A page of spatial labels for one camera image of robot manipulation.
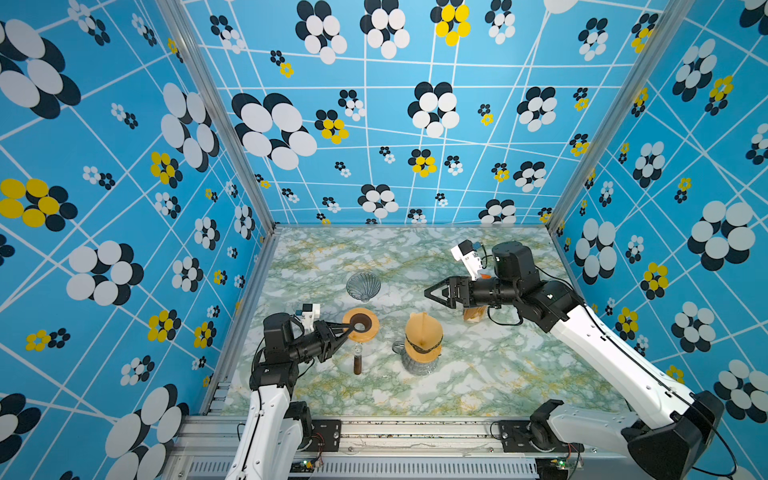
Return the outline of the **ribbed glass carafe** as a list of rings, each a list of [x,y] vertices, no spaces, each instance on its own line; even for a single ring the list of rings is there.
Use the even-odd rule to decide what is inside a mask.
[[[392,344],[392,351],[399,356],[403,368],[410,374],[415,376],[427,376],[432,374],[438,369],[440,363],[440,357],[435,360],[421,363],[414,360],[405,350],[405,343],[403,340],[395,341]]]

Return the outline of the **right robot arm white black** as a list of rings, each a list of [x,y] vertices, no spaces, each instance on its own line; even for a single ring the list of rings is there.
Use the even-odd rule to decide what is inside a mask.
[[[631,409],[620,415],[550,399],[529,418],[528,436],[536,449],[574,443],[596,447],[632,459],[653,479],[683,479],[695,469],[719,436],[724,405],[714,393],[691,391],[629,347],[568,283],[544,273],[522,243],[492,248],[494,273],[488,278],[471,241],[451,253],[467,275],[426,288],[426,298],[450,309],[513,306],[521,320],[578,354]]]

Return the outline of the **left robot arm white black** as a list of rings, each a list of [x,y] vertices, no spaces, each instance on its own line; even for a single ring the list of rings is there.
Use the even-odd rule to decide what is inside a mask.
[[[295,454],[312,437],[312,417],[304,401],[292,394],[299,366],[330,359],[355,328],[316,321],[312,331],[296,337],[298,318],[276,313],[263,322],[264,348],[254,356],[250,406],[228,479],[286,479]]]

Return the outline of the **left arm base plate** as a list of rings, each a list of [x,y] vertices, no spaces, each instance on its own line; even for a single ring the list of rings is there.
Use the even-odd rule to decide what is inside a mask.
[[[314,419],[311,431],[298,449],[299,452],[337,452],[340,446],[342,421],[339,419]]]

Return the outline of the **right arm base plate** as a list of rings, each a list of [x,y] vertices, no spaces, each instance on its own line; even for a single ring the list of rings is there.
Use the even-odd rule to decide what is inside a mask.
[[[583,453],[582,444],[567,444],[555,441],[550,447],[534,444],[534,436],[529,430],[528,420],[497,420],[489,428],[490,435],[502,444],[505,453],[552,453],[555,455]]]

